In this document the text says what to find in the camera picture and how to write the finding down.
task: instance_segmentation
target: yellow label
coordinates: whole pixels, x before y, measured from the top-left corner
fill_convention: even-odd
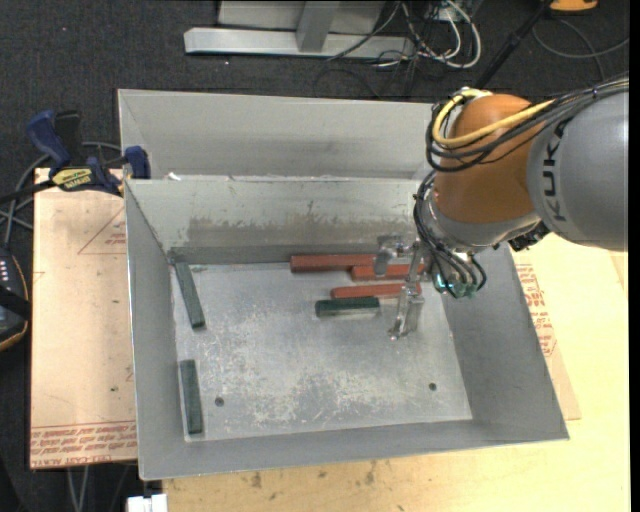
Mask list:
[[[59,187],[71,189],[85,183],[91,183],[91,174],[91,169],[87,168],[62,169],[51,178],[51,181]]]

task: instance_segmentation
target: clamp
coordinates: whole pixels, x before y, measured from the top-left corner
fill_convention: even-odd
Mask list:
[[[124,179],[151,177],[147,154],[140,146],[128,147],[121,157],[108,162],[126,167],[122,179],[109,171],[102,158],[85,156],[79,127],[80,116],[74,111],[56,115],[52,110],[44,110],[33,116],[27,124],[27,136],[36,148],[53,160],[49,179],[3,196],[0,204],[56,186],[66,192],[94,190],[122,196]]]

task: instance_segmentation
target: yellow cable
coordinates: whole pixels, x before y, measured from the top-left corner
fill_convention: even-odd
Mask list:
[[[433,123],[433,130],[431,133],[431,136],[433,137],[433,140],[440,144],[441,146],[444,146],[446,148],[450,148],[450,149],[455,149],[455,148],[459,148],[461,146],[464,146],[465,144],[469,144],[477,139],[479,139],[480,137],[484,137],[485,135],[488,135],[496,130],[498,130],[499,128],[504,128],[506,126],[512,126],[514,124],[519,123],[520,121],[523,121],[525,119],[529,119],[531,117],[533,117],[536,113],[538,113],[540,110],[542,110],[543,108],[545,108],[547,105],[549,105],[550,103],[553,102],[553,100],[548,100],[545,101],[543,103],[538,103],[536,105],[533,105],[525,110],[523,110],[522,112],[518,112],[517,114],[514,114],[512,116],[509,117],[505,117],[504,119],[501,119],[500,121],[496,121],[495,123],[489,124],[483,128],[480,128],[479,130],[476,130],[475,132],[471,132],[471,133],[467,133],[465,135],[462,135],[460,137],[453,137],[453,138],[447,138],[447,137],[442,137],[440,135],[440,130],[442,128],[442,123],[444,122],[444,120],[446,119],[446,117],[449,115],[449,113],[456,107],[458,106],[458,104],[460,104],[460,102],[462,102],[464,99],[467,98],[477,98],[480,96],[488,96],[491,93],[488,91],[481,91],[478,89],[466,89],[466,90],[462,90],[460,91],[458,94],[456,94],[456,96],[454,96],[453,98],[451,98],[451,100],[449,100],[444,107],[442,107],[442,110],[440,110],[440,112],[438,113],[438,115],[436,116],[436,119]]]

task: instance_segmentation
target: black carpet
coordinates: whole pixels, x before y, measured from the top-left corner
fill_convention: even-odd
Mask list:
[[[409,2],[420,12],[425,2]],[[0,195],[12,191],[23,170],[40,156],[26,136],[29,118],[43,109],[78,110],[85,140],[118,144],[115,103],[120,88],[207,91],[254,95],[433,102],[476,83],[493,57],[538,7],[537,0],[484,0],[475,15],[482,58],[467,70],[435,62],[391,71],[341,59],[258,56],[187,56],[183,34],[211,26],[210,1],[0,0]],[[396,20],[386,32],[403,33]],[[486,87],[538,100],[592,86],[629,69],[629,45],[596,58],[629,37],[630,0],[602,0],[586,14],[545,16]],[[441,38],[450,34],[440,34]],[[26,208],[20,218],[31,222]],[[4,238],[5,224],[0,226]],[[27,277],[32,234],[14,226],[10,248]],[[65,471],[28,469],[29,354],[27,336],[0,352],[0,512],[72,510]],[[101,465],[87,476],[86,511],[121,510],[124,496],[140,494],[136,468]],[[82,470],[74,470],[79,489]]]

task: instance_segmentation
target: green bar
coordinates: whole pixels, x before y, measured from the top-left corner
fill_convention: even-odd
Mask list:
[[[376,313],[380,309],[377,297],[354,297],[327,299],[316,302],[316,316],[319,318],[338,315]]]
[[[182,397],[189,434],[201,434],[202,404],[200,403],[200,385],[198,370],[193,359],[180,361],[180,380],[182,381]]]
[[[187,308],[191,327],[193,329],[204,327],[204,313],[202,312],[202,305],[200,304],[200,298],[198,297],[198,290],[193,282],[191,268],[189,267],[189,264],[185,262],[176,262],[175,267],[176,277],[178,278],[178,284],[182,291],[182,298],[184,300],[184,305]]]

